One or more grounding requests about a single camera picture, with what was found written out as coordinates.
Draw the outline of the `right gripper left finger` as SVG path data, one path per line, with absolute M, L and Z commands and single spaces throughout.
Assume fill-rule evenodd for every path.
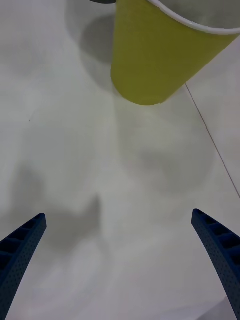
M 0 319 L 4 320 L 47 228 L 40 213 L 0 242 Z

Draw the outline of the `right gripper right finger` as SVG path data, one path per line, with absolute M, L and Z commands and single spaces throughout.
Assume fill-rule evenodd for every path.
M 194 209 L 191 224 L 204 245 L 237 319 L 240 318 L 240 237 Z

